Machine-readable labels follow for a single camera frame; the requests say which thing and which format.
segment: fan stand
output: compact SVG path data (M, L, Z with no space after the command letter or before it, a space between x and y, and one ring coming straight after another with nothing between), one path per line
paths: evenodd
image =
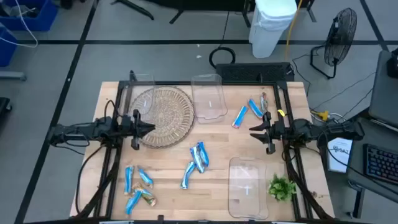
M313 49L311 49L310 65L311 65L316 71L318 71L318 72L320 72L322 75L326 76L327 79L329 80L329 79L334 78L334 77L336 76L336 69L337 69L338 59L337 59L337 58L334 58L334 59L333 59L333 76L332 76L332 77L328 76L325 72L323 72L322 70L320 70L319 68L317 68L317 67L313 64L313 52L314 52L315 50L318 50L318 49L322 48L322 47L325 47L325 46L324 46L324 45L321 45L321 46L314 47Z

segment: keyboard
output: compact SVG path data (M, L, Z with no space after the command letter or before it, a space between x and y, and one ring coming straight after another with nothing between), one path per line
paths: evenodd
M398 185L398 151L365 144L364 173L369 177Z

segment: blue crate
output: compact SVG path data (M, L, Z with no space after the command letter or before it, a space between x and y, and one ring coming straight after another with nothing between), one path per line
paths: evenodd
M35 18L24 17L25 23L31 31L49 31L57 16L58 8L51 0L18 0L19 5L40 9ZM16 6L15 0L4 0L7 6ZM0 17L2 23L9 30L26 30L20 17Z
M17 42L15 37L11 35L4 27L0 27L0 37L13 43ZM17 46L0 39L0 49L0 67L8 66L15 49L17 49Z

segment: electric fan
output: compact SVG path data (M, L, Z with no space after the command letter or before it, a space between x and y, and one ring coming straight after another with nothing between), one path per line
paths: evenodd
M351 47L355 30L355 11L351 8L346 8L340 11L333 19L326 42L321 46L311 49L310 65L328 79L334 78L336 76L337 65L344 60L344 58L347 56L349 48ZM325 63L334 67L332 77L327 75L313 64L314 51L323 47L325 48Z

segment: wicker tray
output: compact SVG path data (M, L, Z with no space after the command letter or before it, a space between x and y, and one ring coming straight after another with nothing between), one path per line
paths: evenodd
M154 96L150 111L141 120L154 124L156 129L141 139L141 144L151 148L173 146L183 140L193 127L195 112L190 97L182 90L161 86L143 92L132 103L133 108L145 107L148 97Z

